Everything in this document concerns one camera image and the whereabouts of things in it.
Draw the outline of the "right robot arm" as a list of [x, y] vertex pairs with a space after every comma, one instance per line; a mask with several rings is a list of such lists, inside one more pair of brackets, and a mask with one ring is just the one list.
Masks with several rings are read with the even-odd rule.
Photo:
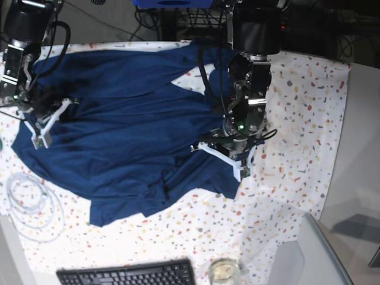
[[[41, 89], [37, 80], [51, 75], [62, 62], [71, 39], [67, 23], [57, 19], [63, 1], [11, 1], [4, 24], [9, 37], [3, 52], [1, 107], [17, 107], [18, 118], [31, 132], [34, 148], [49, 148], [50, 130], [67, 107], [73, 103], [54, 87]], [[65, 43], [57, 61], [45, 70], [43, 60], [37, 71], [45, 38], [55, 37], [57, 27], [65, 30]]]

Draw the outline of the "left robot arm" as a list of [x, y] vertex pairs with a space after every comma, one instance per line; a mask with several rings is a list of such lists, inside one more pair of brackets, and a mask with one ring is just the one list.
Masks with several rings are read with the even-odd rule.
[[237, 181], [250, 176], [255, 147], [276, 131], [267, 131], [267, 90], [271, 84], [268, 56], [280, 51], [281, 13], [288, 1], [225, 1], [227, 41], [217, 49], [235, 52], [227, 64], [230, 97], [213, 99], [223, 114], [221, 127], [201, 135], [192, 151], [202, 150], [229, 164]]

